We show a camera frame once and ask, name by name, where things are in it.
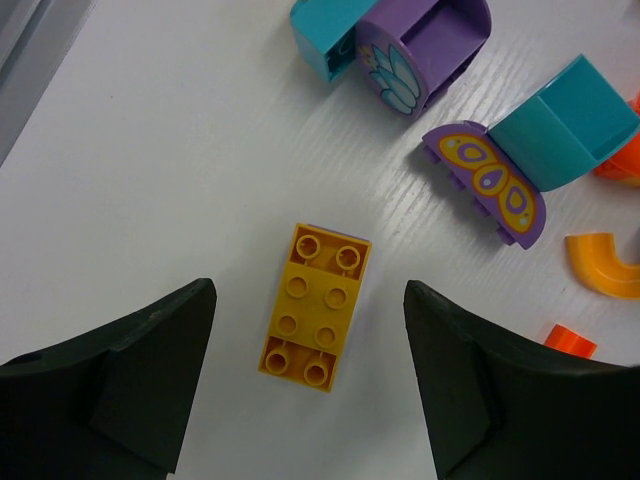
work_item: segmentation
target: orange cylinder piece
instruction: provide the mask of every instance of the orange cylinder piece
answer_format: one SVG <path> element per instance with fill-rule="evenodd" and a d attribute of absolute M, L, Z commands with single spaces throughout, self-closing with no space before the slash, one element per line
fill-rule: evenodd
<path fill-rule="evenodd" d="M 629 105 L 640 115 L 640 94 Z M 593 172 L 599 177 L 640 187 L 640 133 Z"/>
<path fill-rule="evenodd" d="M 582 358 L 591 358 L 598 346 L 562 325 L 554 325 L 544 344 L 555 350 Z"/>

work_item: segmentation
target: butterfly wing pattern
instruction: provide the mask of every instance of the butterfly wing pattern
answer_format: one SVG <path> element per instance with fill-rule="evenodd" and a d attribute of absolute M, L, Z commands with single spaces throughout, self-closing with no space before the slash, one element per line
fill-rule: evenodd
<path fill-rule="evenodd" d="M 434 163 L 443 161 L 459 190 L 468 188 L 474 206 L 493 216 L 497 233 L 507 245 L 531 247 L 542 234 L 546 207 L 540 192 L 475 122 L 438 127 L 423 138 L 425 153 Z"/>

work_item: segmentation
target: purple curved brick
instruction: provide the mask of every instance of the purple curved brick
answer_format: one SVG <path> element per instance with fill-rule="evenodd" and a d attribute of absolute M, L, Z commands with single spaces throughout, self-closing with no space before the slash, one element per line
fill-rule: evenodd
<path fill-rule="evenodd" d="M 378 98 L 415 120 L 446 93 L 489 38 L 489 6 L 486 0 L 374 3 L 356 23 L 357 62 Z"/>
<path fill-rule="evenodd" d="M 455 135 L 469 135 L 480 139 L 481 143 L 484 143 L 495 154 L 496 160 L 507 167 L 511 172 L 511 175 L 516 177 L 522 184 L 524 184 L 530 193 L 533 195 L 533 212 L 534 218 L 525 233 L 519 233 L 512 229 L 505 220 L 502 210 L 500 208 L 498 195 L 481 195 L 478 193 L 476 187 L 473 184 L 474 168 L 464 168 L 461 165 L 453 163 L 448 160 L 447 157 L 440 150 L 440 140 L 444 137 Z M 444 164 L 451 170 L 450 178 L 451 182 L 456 186 L 458 190 L 462 190 L 463 187 L 468 188 L 476 197 L 474 206 L 480 214 L 483 216 L 491 215 L 501 226 L 501 230 L 498 231 L 498 235 L 504 243 L 512 245 L 514 242 L 520 244 L 524 249 L 531 247 L 540 238 L 544 229 L 544 224 L 547 218 L 546 207 L 544 199 L 538 189 L 527 180 L 516 165 L 507 157 L 507 155 L 500 149 L 500 147 L 489 137 L 486 127 L 483 127 L 479 123 L 475 122 L 461 122 L 450 125 L 443 125 L 430 132 L 427 132 L 422 137 L 424 150 L 428 152 L 429 157 L 437 156 Z M 478 157 L 471 157 L 468 162 L 472 163 Z"/>

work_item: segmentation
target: orange curved pipe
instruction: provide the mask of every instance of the orange curved pipe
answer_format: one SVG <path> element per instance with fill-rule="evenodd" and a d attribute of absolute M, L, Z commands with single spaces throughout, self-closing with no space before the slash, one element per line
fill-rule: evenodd
<path fill-rule="evenodd" d="M 640 300 L 640 265 L 626 265 L 615 250 L 612 233 L 569 235 L 569 260 L 589 288 L 611 297 Z"/>

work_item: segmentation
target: lego stud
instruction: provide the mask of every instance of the lego stud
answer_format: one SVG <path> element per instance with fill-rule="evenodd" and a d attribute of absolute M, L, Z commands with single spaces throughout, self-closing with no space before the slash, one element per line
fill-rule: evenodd
<path fill-rule="evenodd" d="M 347 292 L 340 287 L 329 290 L 324 296 L 327 306 L 333 310 L 340 310 L 347 303 Z"/>
<path fill-rule="evenodd" d="M 270 373 L 282 375 L 289 366 L 289 352 L 282 346 L 269 352 L 265 360 L 265 366 Z"/>
<path fill-rule="evenodd" d="M 331 327 L 321 327 L 316 330 L 316 343 L 322 348 L 331 348 L 336 342 L 336 332 Z"/>
<path fill-rule="evenodd" d="M 487 209 L 487 207 L 482 205 L 482 202 L 480 202 L 480 200 L 478 200 L 477 198 L 473 199 L 473 207 L 476 209 L 476 212 L 478 212 L 481 216 L 485 218 L 491 216 L 491 212 Z"/>
<path fill-rule="evenodd" d="M 307 294 L 307 281 L 302 277 L 290 278 L 287 282 L 287 293 L 293 298 L 302 298 Z"/>
<path fill-rule="evenodd" d="M 276 330 L 282 336 L 288 337 L 298 330 L 298 322 L 291 315 L 283 315 L 276 323 Z"/>
<path fill-rule="evenodd" d="M 304 381 L 312 387 L 319 387 L 327 381 L 329 371 L 322 358 L 311 361 L 304 369 Z"/>
<path fill-rule="evenodd" d="M 449 174 L 447 175 L 447 178 L 449 178 L 449 181 L 451 182 L 451 185 L 453 185 L 453 188 L 455 188 L 459 192 L 467 188 L 464 182 L 460 180 L 455 173 L 449 172 Z"/>
<path fill-rule="evenodd" d="M 360 265 L 360 252 L 353 247 L 342 247 L 336 253 L 336 262 L 342 270 L 353 270 Z"/>
<path fill-rule="evenodd" d="M 296 242 L 296 252 L 305 260 L 312 260 L 320 253 L 320 241 L 313 235 L 303 235 Z"/>
<path fill-rule="evenodd" d="M 516 239 L 513 238 L 513 235 L 511 235 L 504 227 L 498 227 L 496 233 L 498 234 L 500 240 L 502 240 L 502 242 L 509 247 L 516 242 Z"/>
<path fill-rule="evenodd" d="M 441 162 L 440 157 L 436 155 L 430 148 L 424 148 L 422 151 L 433 165 L 438 165 Z"/>

